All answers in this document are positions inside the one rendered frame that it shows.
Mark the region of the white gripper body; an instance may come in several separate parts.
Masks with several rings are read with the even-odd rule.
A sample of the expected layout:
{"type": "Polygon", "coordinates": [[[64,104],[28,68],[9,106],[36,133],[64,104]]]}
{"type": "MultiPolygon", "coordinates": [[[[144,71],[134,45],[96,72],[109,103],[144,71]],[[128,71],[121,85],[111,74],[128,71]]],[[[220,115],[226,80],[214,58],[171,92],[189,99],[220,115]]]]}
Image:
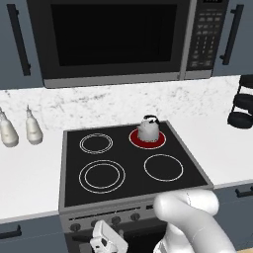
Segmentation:
{"type": "Polygon", "coordinates": [[[93,229],[92,248],[95,253],[127,253],[127,242],[103,220],[93,229]]]}

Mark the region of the black glass-top stove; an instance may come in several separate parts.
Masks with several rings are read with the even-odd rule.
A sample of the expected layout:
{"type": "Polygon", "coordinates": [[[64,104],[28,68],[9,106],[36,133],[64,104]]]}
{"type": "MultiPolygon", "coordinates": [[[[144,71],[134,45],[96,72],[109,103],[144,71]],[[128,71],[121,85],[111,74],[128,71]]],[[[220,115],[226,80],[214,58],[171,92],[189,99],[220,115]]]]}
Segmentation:
{"type": "Polygon", "coordinates": [[[213,188],[172,126],[162,122],[159,129],[160,140],[148,145],[135,142],[135,125],[63,133],[59,215],[64,234],[73,232],[73,223],[93,231],[95,219],[109,226],[114,216],[121,218],[119,224],[132,222],[135,212],[139,220],[156,218],[157,194],[213,188]]]}

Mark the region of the black oven door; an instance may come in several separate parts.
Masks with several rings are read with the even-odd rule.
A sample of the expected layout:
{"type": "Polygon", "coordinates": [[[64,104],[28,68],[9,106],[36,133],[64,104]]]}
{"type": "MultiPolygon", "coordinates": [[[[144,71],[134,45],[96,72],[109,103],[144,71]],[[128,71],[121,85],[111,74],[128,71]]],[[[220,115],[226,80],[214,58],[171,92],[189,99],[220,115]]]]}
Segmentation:
{"type": "MultiPolygon", "coordinates": [[[[128,244],[127,253],[153,253],[156,244],[165,235],[167,224],[157,218],[112,225],[128,244]]],[[[95,253],[90,245],[92,229],[65,233],[69,253],[95,253]]]]}

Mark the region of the blue-grey drawer front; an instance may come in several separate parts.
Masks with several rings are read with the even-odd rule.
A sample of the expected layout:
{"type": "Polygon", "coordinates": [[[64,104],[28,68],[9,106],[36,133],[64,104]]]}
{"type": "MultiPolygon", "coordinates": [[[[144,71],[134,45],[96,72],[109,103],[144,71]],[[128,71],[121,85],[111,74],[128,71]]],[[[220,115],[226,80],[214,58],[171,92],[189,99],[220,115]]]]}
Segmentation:
{"type": "Polygon", "coordinates": [[[251,186],[253,183],[214,190],[219,200],[214,218],[236,250],[253,248],[253,196],[237,198],[235,194],[235,189],[246,192],[251,186]]]}
{"type": "Polygon", "coordinates": [[[58,215],[0,223],[0,230],[18,225],[22,235],[0,240],[0,253],[68,253],[58,215]]]}

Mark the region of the white bottle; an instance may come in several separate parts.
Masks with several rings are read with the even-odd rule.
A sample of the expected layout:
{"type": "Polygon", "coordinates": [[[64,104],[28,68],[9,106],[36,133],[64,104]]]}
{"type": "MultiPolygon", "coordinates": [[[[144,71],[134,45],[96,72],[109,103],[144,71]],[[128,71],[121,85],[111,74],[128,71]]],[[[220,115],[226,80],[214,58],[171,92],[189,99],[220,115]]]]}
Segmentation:
{"type": "Polygon", "coordinates": [[[42,143],[43,134],[41,127],[36,118],[33,116],[30,108],[27,108],[26,131],[27,140],[30,144],[37,145],[42,143]]]}
{"type": "Polygon", "coordinates": [[[7,119],[0,108],[0,135],[3,144],[7,147],[14,147],[19,143],[19,137],[12,123],[7,119]]]}

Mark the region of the blue-grey cupboard door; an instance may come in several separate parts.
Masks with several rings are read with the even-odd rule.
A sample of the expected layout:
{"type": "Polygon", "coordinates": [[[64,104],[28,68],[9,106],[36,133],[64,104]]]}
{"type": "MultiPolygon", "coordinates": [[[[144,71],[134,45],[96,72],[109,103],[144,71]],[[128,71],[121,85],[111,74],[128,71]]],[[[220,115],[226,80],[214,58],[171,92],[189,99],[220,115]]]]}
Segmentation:
{"type": "Polygon", "coordinates": [[[213,76],[253,74],[253,0],[228,0],[227,11],[214,63],[213,76]],[[238,32],[228,65],[219,58],[224,55],[234,15],[230,13],[237,4],[243,4],[238,32]]]}
{"type": "Polygon", "coordinates": [[[40,88],[43,86],[27,0],[0,0],[0,90],[40,88]],[[21,67],[9,14],[8,4],[15,4],[31,75],[25,76],[21,67]]]}

